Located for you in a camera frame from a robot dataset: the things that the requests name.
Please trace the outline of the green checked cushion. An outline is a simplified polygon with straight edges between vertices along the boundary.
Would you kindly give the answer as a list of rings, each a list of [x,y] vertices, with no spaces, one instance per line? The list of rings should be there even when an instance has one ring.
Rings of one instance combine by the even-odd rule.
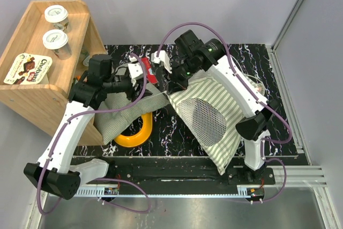
[[[154,112],[170,104],[167,97],[153,84],[147,82],[145,93],[150,91],[152,95],[143,97],[134,106],[113,113],[96,113],[94,126],[103,137],[106,145],[120,135],[134,120],[141,115]],[[120,109],[131,104],[125,93],[111,93],[107,95],[99,107],[99,110]]]

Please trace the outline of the striped green pet tent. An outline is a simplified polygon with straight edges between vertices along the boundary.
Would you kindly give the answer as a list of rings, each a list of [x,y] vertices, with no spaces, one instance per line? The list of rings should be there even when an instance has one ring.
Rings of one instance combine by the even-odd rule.
[[[235,129],[243,119],[237,102],[203,70],[192,76],[186,90],[170,94],[168,99],[223,175],[242,140]]]

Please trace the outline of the yellow pet bowl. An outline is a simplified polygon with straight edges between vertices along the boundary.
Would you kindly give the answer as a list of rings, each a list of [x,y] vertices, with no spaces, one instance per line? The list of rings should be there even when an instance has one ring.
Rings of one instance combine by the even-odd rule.
[[[153,114],[152,112],[146,113],[141,118],[143,124],[136,134],[132,136],[119,135],[114,139],[115,143],[126,148],[138,147],[144,144],[153,130]]]

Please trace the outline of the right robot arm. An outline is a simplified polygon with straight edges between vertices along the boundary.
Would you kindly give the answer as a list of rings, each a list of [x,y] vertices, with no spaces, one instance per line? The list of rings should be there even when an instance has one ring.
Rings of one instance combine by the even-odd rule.
[[[233,181],[257,184],[265,161],[260,154],[267,123],[278,109],[234,65],[217,39],[202,42],[191,30],[175,44],[178,65],[168,69],[167,93],[176,113],[198,143],[224,174],[240,142],[244,143],[244,166],[232,172]]]

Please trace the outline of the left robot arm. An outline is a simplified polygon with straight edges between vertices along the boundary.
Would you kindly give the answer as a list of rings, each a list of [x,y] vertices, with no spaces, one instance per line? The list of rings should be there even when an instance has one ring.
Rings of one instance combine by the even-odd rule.
[[[37,188],[65,200],[80,186],[99,178],[103,183],[116,179],[116,170],[105,158],[94,158],[72,166],[71,159],[89,121],[100,114],[100,104],[111,93],[126,93],[135,105],[144,95],[147,78],[142,60],[132,54],[123,75],[116,75],[113,59],[106,54],[93,55],[88,69],[70,91],[63,118],[50,144],[35,163],[28,163],[24,174]]]

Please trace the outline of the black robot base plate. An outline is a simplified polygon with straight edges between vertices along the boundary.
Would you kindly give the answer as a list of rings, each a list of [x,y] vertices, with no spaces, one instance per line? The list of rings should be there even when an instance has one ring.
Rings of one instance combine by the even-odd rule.
[[[114,167],[100,183],[114,184],[120,179],[121,195],[137,195],[141,187],[148,195],[234,195],[239,187],[275,185],[271,168],[249,171],[235,158],[220,175],[215,164],[204,157],[115,157]]]

